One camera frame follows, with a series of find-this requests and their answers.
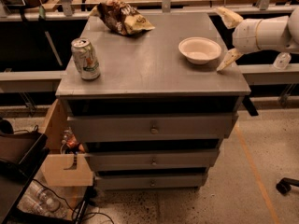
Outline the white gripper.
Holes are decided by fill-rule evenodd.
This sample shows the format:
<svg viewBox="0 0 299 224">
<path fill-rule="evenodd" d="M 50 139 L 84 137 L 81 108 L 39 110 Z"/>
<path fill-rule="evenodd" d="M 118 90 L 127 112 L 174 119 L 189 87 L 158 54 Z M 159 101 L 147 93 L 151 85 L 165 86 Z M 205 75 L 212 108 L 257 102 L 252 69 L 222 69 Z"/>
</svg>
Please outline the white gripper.
<svg viewBox="0 0 299 224">
<path fill-rule="evenodd" d="M 227 29 L 233 29 L 233 45 L 235 49 L 229 49 L 225 54 L 217 71 L 220 72 L 231 63 L 238 60 L 242 54 L 259 51 L 257 29 L 262 20 L 245 19 L 226 7 L 216 7 L 216 13 L 221 17 Z"/>
</svg>

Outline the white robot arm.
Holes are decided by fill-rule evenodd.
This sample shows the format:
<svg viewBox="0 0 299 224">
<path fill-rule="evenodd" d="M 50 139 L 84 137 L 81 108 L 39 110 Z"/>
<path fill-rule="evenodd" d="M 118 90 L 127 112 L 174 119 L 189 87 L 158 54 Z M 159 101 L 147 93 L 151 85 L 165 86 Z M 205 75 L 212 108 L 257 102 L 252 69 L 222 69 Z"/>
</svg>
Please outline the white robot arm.
<svg viewBox="0 0 299 224">
<path fill-rule="evenodd" d="M 233 48 L 225 54 L 217 67 L 220 72 L 234 63 L 244 54 L 261 50 L 278 52 L 299 52 L 299 8 L 290 16 L 270 19 L 244 19 L 226 7 L 217 7 L 216 13 L 221 17 L 227 29 L 235 29 L 232 34 Z"/>
</svg>

